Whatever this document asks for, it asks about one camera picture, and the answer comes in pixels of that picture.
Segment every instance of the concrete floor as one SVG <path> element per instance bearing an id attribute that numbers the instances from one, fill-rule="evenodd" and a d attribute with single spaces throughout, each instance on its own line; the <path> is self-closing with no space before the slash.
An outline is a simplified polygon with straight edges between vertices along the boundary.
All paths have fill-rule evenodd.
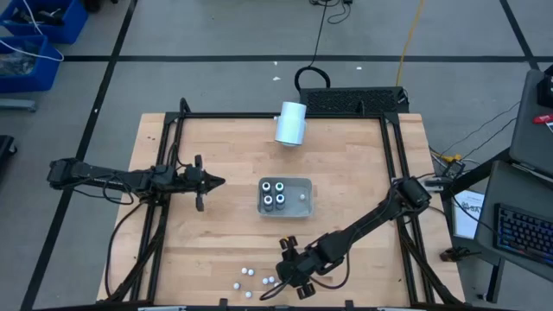
<path id="1" fill-rule="evenodd" d="M 7 2 L 0 0 L 0 7 Z M 48 163 L 75 155 L 129 4 L 130 0 L 117 5 L 105 1 L 103 10 L 90 16 L 77 43 L 57 46 L 65 55 L 98 57 L 69 58 L 61 64 L 51 91 L 0 95 L 32 98 L 39 106 L 36 113 L 0 111 L 0 133 L 15 136 L 19 147 L 0 184 L 0 301 L 5 310 L 20 307 L 60 200 L 60 192 L 45 182 Z M 531 52 L 543 56 L 538 60 L 553 61 L 553 3 L 509 4 Z M 357 0 L 348 20 L 325 23 L 319 53 L 400 55 L 416 5 L 413 0 Z M 311 55 L 321 12 L 307 0 L 138 0 L 121 55 Z M 427 0 L 408 55 L 524 53 L 499 0 Z M 117 63 L 86 161 L 127 169 L 140 115 L 175 111 L 180 97 L 186 97 L 194 111 L 278 111 L 282 101 L 298 100 L 293 77 L 307 62 L 274 64 L 271 57 L 264 59 L 194 62 L 194 57 L 184 57 L 175 62 Z M 405 64 L 403 86 L 409 91 L 410 109 L 422 113 L 433 148 L 444 150 L 519 101 L 529 63 L 516 57 L 483 60 L 434 58 Z M 392 86 L 397 71 L 396 62 L 337 60 L 316 65 L 329 73 L 333 86 Z M 545 69 L 549 64 L 538 65 Z M 322 81 L 306 74 L 302 86 L 322 86 Z M 467 153 L 515 115 L 513 110 L 500 117 L 451 152 Z M 512 127 L 471 157 L 485 161 L 509 145 L 511 133 Z M 103 200 L 72 197 L 35 308 L 95 301 L 116 212 Z M 542 310 L 553 302 L 550 282 L 512 264 L 505 267 L 499 303 L 478 301 L 491 266 L 470 259 L 459 263 L 459 269 L 465 298 L 476 305 Z"/>

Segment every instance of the metal tray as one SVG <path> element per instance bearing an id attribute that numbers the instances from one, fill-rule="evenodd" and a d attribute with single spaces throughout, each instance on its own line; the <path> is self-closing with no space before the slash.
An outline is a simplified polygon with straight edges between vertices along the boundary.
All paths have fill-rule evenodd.
<path id="1" fill-rule="evenodd" d="M 264 182 L 270 183 L 270 191 L 265 194 L 262 185 Z M 278 192 L 275 185 L 281 182 L 284 185 L 283 195 L 284 204 L 277 206 Z M 313 214 L 313 185 L 307 178 L 295 177 L 264 177 L 257 185 L 257 211 L 262 216 L 276 218 L 305 218 Z M 270 195 L 273 198 L 272 204 L 264 204 L 264 196 Z"/>

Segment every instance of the blue crate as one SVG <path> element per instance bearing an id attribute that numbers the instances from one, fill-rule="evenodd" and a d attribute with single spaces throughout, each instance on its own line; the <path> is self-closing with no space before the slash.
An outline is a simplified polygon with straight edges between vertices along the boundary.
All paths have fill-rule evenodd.
<path id="1" fill-rule="evenodd" d="M 48 38 L 44 35 L 4 37 L 0 38 L 0 40 L 14 48 L 21 46 L 24 41 L 27 41 L 40 47 L 39 55 L 49 56 L 55 59 L 61 57 L 55 48 L 48 44 Z M 8 53 L 14 52 L 0 44 L 0 54 Z M 0 92 L 47 91 L 52 88 L 59 66 L 59 61 L 37 58 L 35 67 L 29 74 L 0 76 Z"/>
<path id="2" fill-rule="evenodd" d="M 27 0 L 27 3 L 31 9 L 36 7 L 45 10 L 67 9 L 63 16 L 63 26 L 38 25 L 49 41 L 54 43 L 75 43 L 88 18 L 88 13 L 80 0 Z M 16 9 L 28 11 L 23 0 L 11 0 L 6 10 L 0 15 L 0 26 L 4 26 L 13 35 L 39 35 L 32 23 L 9 22 Z"/>

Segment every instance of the white paper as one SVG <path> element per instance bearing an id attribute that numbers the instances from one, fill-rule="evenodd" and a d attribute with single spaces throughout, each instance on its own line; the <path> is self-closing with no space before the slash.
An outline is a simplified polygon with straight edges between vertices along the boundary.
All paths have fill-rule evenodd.
<path id="1" fill-rule="evenodd" d="M 455 196 L 457 201 L 464 207 L 465 211 L 471 214 L 476 219 L 480 219 L 480 212 L 484 204 L 484 194 L 477 194 L 472 191 L 463 191 Z M 476 226 L 478 223 L 468 217 L 461 210 L 461 207 L 454 202 L 454 235 L 461 238 L 474 239 Z"/>

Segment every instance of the wooden tabletop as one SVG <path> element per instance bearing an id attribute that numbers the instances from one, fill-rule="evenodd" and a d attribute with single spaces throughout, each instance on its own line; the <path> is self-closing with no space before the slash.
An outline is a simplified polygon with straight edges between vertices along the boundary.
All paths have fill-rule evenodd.
<path id="1" fill-rule="evenodd" d="M 156 162 L 163 114 L 144 114 L 138 129 L 130 169 Z M 420 115 L 400 115 L 410 172 L 433 172 L 428 142 Z M 308 119 L 301 147 L 274 142 L 272 119 L 187 119 L 179 157 L 193 162 L 202 155 L 204 169 L 224 177 L 226 184 L 204 197 L 205 212 L 195 208 L 195 195 L 173 194 L 162 254 L 156 304 L 229 305 L 408 306 L 404 267 L 395 222 L 388 222 L 357 242 L 351 251 L 352 273 L 339 290 L 317 285 L 317 294 L 300 301 L 287 287 L 280 295 L 260 301 L 270 288 L 262 279 L 277 276 L 281 260 L 278 240 L 295 235 L 301 247 L 326 232 L 343 229 L 370 212 L 390 186 L 378 120 Z M 391 134 L 397 175 L 401 176 Z M 297 176 L 313 182 L 315 212 L 308 219 L 267 219 L 257 214 L 257 184 L 262 177 Z M 431 205 L 442 209 L 438 196 Z M 118 221 L 132 208 L 119 207 Z M 111 254 L 110 283 L 114 289 L 136 261 L 146 208 L 121 227 Z M 446 220 L 428 209 L 419 217 L 428 262 L 450 291 L 464 301 L 455 263 L 444 263 L 440 252 L 451 247 Z M 415 267 L 419 300 L 424 300 L 419 269 Z M 244 276 L 241 269 L 256 271 Z M 328 284 L 343 280 L 346 265 L 318 278 Z M 149 267 L 144 271 L 145 297 Z M 234 290 L 235 282 L 242 284 Z M 251 299 L 245 291 L 253 292 Z M 103 285 L 99 298 L 105 298 Z"/>

